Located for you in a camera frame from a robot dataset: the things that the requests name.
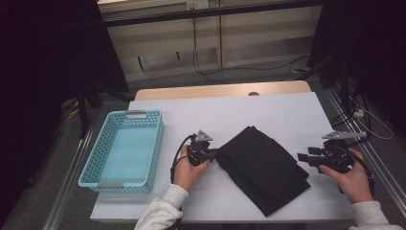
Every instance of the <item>folded black fabric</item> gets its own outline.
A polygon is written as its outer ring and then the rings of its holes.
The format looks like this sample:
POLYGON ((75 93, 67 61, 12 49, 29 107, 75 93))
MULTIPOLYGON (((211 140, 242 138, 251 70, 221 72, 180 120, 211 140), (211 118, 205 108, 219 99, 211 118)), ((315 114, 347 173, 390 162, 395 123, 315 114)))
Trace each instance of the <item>folded black fabric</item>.
POLYGON ((265 216, 308 189, 308 173, 275 140, 254 126, 218 149, 215 157, 265 216))

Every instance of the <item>person's left hand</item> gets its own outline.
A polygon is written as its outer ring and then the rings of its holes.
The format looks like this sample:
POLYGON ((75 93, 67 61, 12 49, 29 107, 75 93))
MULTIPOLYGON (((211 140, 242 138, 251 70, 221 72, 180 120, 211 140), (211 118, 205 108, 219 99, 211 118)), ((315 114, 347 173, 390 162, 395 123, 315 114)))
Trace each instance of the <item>person's left hand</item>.
POLYGON ((192 165, 191 162, 189 162, 188 145, 182 147, 179 159, 175 169, 173 184, 188 191, 192 185, 197 182, 200 174, 209 168, 210 161, 207 160, 196 167, 192 165))

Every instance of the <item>metal rail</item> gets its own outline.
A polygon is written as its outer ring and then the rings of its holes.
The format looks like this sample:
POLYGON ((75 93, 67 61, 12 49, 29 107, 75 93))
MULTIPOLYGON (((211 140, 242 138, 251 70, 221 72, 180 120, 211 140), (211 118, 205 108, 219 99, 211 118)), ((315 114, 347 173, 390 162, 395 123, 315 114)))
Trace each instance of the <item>metal rail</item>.
MULTIPOLYGON (((343 121, 346 121, 347 117, 346 115, 344 115, 343 109, 340 106, 341 102, 338 95, 335 92, 331 93, 330 91, 328 91, 327 93, 329 94, 329 98, 331 100, 331 103, 334 105, 334 108, 337 110, 339 114, 343 114, 342 119, 343 121)), ((362 131, 361 127, 354 120, 346 122, 346 126, 349 129, 349 131, 352 132, 362 131)), ((377 152, 372 147, 369 141, 363 142, 359 146, 361 150, 364 152, 364 155, 367 158, 368 162, 371 164, 374 172, 378 175, 378 177, 382 181, 382 184, 385 186, 386 190, 391 195, 400 212, 403 214, 403 217, 406 218, 405 191, 393 177, 388 168, 385 166, 382 159, 379 157, 379 155, 377 154, 377 152)))

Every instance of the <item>black cable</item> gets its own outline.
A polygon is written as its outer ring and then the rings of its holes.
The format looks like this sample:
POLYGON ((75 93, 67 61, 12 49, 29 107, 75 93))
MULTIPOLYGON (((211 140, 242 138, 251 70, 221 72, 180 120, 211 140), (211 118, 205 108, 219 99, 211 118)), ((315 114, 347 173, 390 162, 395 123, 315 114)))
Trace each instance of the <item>black cable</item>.
POLYGON ((203 76, 206 80, 208 81, 214 81, 214 82, 220 82, 220 83, 224 83, 224 84, 229 84, 228 82, 225 82, 223 80, 213 80, 213 79, 209 79, 206 74, 203 73, 203 71, 200 69, 200 64, 199 64, 199 59, 198 59, 198 55, 197 55, 197 40, 196 40, 196 34, 197 34, 197 29, 196 29, 196 19, 193 18, 192 19, 193 22, 193 67, 194 70, 200 74, 201 76, 203 76))
POLYGON ((179 149, 178 149, 178 151, 176 152, 175 157, 173 158, 172 167, 170 168, 170 183, 172 183, 172 184, 173 184, 173 179, 174 179, 174 176, 175 176, 176 165, 177 165, 177 163, 179 162, 179 160, 182 159, 182 158, 180 158, 180 159, 178 160, 179 152, 180 152, 180 150, 182 149, 182 147, 185 145, 185 143, 186 143, 189 139, 193 138, 194 136, 195 136, 195 135, 189 135, 187 138, 185 138, 185 140, 182 142, 182 144, 180 144, 179 149))
POLYGON ((276 66, 276 67, 270 67, 270 68, 251 68, 251 67, 232 67, 232 68, 221 68, 219 70, 214 70, 212 72, 208 72, 208 73, 204 73, 201 69, 200 69, 200 64, 199 64, 199 59, 198 59, 198 54, 197 54, 197 29, 196 29, 196 20, 195 18, 192 19, 192 23, 193 23, 193 67, 194 70, 196 71, 196 73, 202 75, 206 80, 208 81, 215 81, 215 82, 220 82, 220 83, 225 83, 225 84, 229 84, 228 82, 225 82, 223 80, 213 80, 213 79, 209 79, 207 76, 208 75, 212 75, 221 71, 225 71, 225 70, 260 70, 260 71, 265 71, 265 70, 274 70, 274 69, 280 69, 286 66, 289 66, 289 71, 287 72, 286 76, 283 77, 282 79, 280 79, 280 81, 285 80, 287 77, 289 77, 290 72, 292 70, 292 65, 302 59, 302 58, 306 58, 308 57, 308 55, 305 56, 301 56, 298 58, 295 58, 292 61, 289 61, 288 63, 281 65, 281 66, 276 66))

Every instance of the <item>gray floor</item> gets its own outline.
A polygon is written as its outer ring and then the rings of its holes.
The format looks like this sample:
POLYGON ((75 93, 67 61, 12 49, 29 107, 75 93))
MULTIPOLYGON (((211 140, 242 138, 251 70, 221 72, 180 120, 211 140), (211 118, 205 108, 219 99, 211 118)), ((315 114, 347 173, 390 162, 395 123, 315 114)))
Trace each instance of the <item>gray floor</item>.
MULTIPOLYGON (((260 64, 252 64, 245 67, 250 68, 270 68, 286 64, 290 60, 281 60, 276 62, 264 62, 260 64)), ((293 69, 305 67, 305 58, 295 62, 293 69)), ((144 79, 131 81, 128 85, 130 87, 130 94, 135 93, 142 88, 156 88, 156 87, 172 87, 172 86, 188 86, 188 85, 205 85, 205 84, 219 84, 217 81, 224 81, 228 83, 243 83, 243 82, 261 82, 261 81, 279 81, 289 73, 289 66, 276 69, 276 70, 227 70, 218 72, 207 76, 212 80, 207 80, 203 76, 195 73, 184 73, 171 76, 156 77, 153 80, 144 79)), ((287 80, 294 80, 298 76, 290 74, 287 80)), ((319 83, 317 77, 307 80, 314 92, 317 93, 322 106, 329 118, 337 115, 336 110, 331 106, 328 95, 319 83)), ((121 103, 109 95, 102 95, 104 104, 106 106, 114 104, 117 107, 126 108, 127 103, 121 103)), ((373 102, 369 102, 371 112, 380 118, 382 114, 377 108, 373 106, 373 102)), ((98 112, 97 109, 89 108, 89 115, 98 112)), ((386 129, 382 127, 377 121, 373 122, 373 130, 381 135, 387 135, 386 129)), ((344 130, 344 126, 339 126, 337 130, 344 130)), ((24 229, 42 229, 48 215, 51 212, 53 204, 56 200, 59 189, 64 180, 64 175, 67 173, 70 163, 74 157, 74 153, 79 145, 80 139, 80 122, 79 117, 73 119, 61 120, 59 129, 57 131, 56 139, 50 151, 48 158, 38 172, 34 176, 34 185, 27 188, 21 196, 18 203, 12 210, 8 221, 3 227, 4 230, 24 230, 24 229)), ((394 178, 401 185, 402 188, 406 186, 406 145, 405 136, 395 133, 395 137, 391 140, 380 140, 372 137, 370 142, 379 153, 385 165, 390 169, 394 178)), ((133 229, 134 224, 102 224, 89 219, 92 210, 92 203, 89 200, 96 198, 95 193, 82 188, 75 188, 72 192, 75 200, 80 202, 68 203, 66 211, 62 214, 57 229, 133 229)), ((382 203, 382 209, 385 212, 388 220, 391 223, 398 224, 406 228, 406 218, 398 210, 391 195, 386 191, 384 185, 379 178, 376 178, 375 198, 382 203)), ((340 221, 340 222, 326 222, 326 223, 307 223, 307 230, 316 229, 348 229, 353 225, 353 221, 340 221)), ((280 226, 257 226, 258 229, 282 229, 280 226)), ((237 229, 236 224, 223 226, 224 229, 237 229)), ((209 226, 192 226, 185 225, 182 229, 209 229, 209 226)))

